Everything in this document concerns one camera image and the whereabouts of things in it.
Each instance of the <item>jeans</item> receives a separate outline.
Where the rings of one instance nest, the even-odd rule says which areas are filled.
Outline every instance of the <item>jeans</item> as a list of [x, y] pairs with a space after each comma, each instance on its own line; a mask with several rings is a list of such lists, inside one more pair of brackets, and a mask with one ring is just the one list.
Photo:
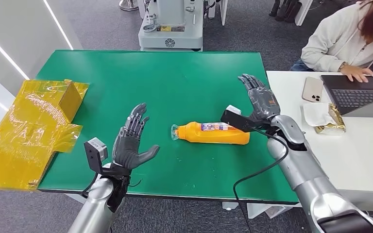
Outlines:
[[298, 61], [295, 62], [295, 64], [289, 69], [290, 71], [309, 71], [309, 72], [314, 72], [313, 69], [307, 67], [305, 63], [299, 59]]

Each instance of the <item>laptop keyboard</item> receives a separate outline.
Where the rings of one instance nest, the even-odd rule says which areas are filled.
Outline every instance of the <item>laptop keyboard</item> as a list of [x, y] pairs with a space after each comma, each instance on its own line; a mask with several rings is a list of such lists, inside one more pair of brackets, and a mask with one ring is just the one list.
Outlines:
[[333, 89], [340, 107], [361, 107], [373, 102], [373, 90]]

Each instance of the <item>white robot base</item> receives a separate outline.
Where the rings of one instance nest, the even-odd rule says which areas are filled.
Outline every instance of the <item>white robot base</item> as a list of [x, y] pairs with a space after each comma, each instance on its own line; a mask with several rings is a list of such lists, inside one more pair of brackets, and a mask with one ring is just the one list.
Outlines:
[[160, 12], [171, 9], [168, 9], [164, 2], [161, 3], [165, 0], [157, 1], [159, 2], [150, 2], [149, 12], [146, 12], [138, 33], [141, 50], [202, 50], [203, 1], [184, 0], [181, 3], [181, 10], [184, 12], [180, 14], [184, 15], [185, 19], [181, 24], [171, 23], [168, 17], [160, 18], [160, 15], [162, 16]]

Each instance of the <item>laptop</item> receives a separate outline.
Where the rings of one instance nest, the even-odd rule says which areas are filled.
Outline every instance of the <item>laptop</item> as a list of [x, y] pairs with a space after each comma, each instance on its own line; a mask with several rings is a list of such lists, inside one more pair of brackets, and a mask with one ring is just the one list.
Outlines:
[[373, 77], [351, 82], [344, 75], [321, 75], [324, 86], [344, 117], [373, 117]]

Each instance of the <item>orange bottle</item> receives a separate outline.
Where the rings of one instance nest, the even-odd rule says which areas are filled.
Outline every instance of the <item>orange bottle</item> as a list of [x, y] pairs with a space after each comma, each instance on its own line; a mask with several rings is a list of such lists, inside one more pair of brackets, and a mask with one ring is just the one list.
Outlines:
[[225, 143], [245, 145], [250, 140], [250, 133], [236, 129], [225, 123], [198, 123], [171, 127], [173, 140], [183, 139], [188, 142]]

